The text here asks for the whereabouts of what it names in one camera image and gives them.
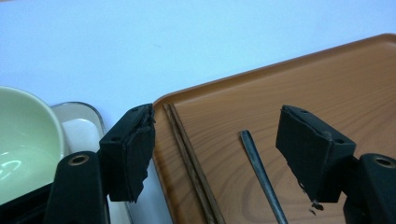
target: light blue surface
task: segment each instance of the light blue surface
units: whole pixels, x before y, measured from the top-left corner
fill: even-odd
[[[0,2],[0,85],[89,103],[110,128],[171,91],[384,33],[393,0]],[[134,223],[169,222],[149,174]]]

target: brown chopstick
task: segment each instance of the brown chopstick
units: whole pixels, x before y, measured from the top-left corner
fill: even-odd
[[[207,223],[225,223],[224,217],[219,209],[219,205],[216,202],[215,196],[206,180],[204,171],[195,155],[195,151],[183,127],[175,105],[164,104],[163,108],[169,119],[169,123],[172,126],[172,131],[177,140],[180,155],[186,165],[191,183],[193,184],[201,206],[203,207]]]

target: dark gray stick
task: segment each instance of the dark gray stick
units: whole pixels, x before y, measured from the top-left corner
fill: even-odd
[[[253,138],[251,137],[250,132],[248,130],[242,131],[241,138],[242,142],[244,143],[245,150],[247,151],[247,155],[250,159],[250,163],[254,169],[254,172],[256,173],[257,178],[259,178],[265,196],[267,197],[267,200],[274,212],[277,223],[287,224],[288,221],[286,220],[285,214],[280,207],[274,189],[271,186],[270,179],[268,178],[267,173],[265,173],[264,166],[262,165],[262,160],[260,159],[259,153],[257,152],[257,148],[254,145]]]

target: light green bowl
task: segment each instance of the light green bowl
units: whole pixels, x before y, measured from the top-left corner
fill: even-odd
[[[52,182],[65,150],[62,125],[49,106],[0,86],[0,204]]]

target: wooden tray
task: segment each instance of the wooden tray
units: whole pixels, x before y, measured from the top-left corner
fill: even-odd
[[[396,35],[380,35],[165,95],[155,103],[154,161],[172,219],[205,223],[163,104],[175,104],[227,223],[276,223],[239,132],[249,129],[289,223],[343,223],[345,196],[316,215],[275,147],[282,105],[304,108],[396,158]]]

